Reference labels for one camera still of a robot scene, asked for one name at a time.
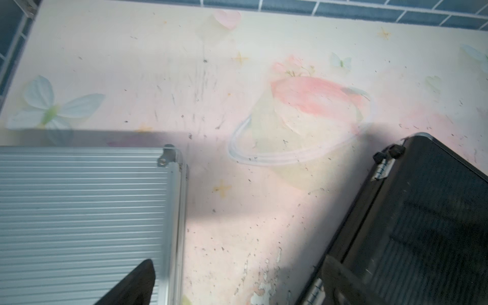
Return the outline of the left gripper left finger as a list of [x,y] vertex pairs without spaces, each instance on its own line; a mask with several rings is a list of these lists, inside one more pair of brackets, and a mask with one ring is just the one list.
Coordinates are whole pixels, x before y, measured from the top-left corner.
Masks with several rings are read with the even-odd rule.
[[148,305],[156,281],[153,261],[146,259],[127,274],[95,305]]

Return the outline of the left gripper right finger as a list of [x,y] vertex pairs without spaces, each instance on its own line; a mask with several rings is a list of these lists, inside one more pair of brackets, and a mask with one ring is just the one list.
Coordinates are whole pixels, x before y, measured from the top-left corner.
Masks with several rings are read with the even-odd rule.
[[320,269],[325,299],[322,304],[375,304],[376,296],[348,268],[326,255]]

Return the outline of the black poker set case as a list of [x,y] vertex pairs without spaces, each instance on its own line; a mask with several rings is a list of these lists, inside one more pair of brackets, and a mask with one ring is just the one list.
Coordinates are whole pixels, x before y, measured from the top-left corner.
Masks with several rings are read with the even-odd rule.
[[375,304],[487,303],[487,176],[429,133],[377,152],[299,304],[325,299],[326,255]]

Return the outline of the silver aluminium poker case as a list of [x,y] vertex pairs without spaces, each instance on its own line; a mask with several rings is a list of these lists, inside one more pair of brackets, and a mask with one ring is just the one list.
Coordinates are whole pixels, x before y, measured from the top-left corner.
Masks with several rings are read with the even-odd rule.
[[95,304],[137,266],[179,304],[188,168],[172,145],[1,148],[1,303]]

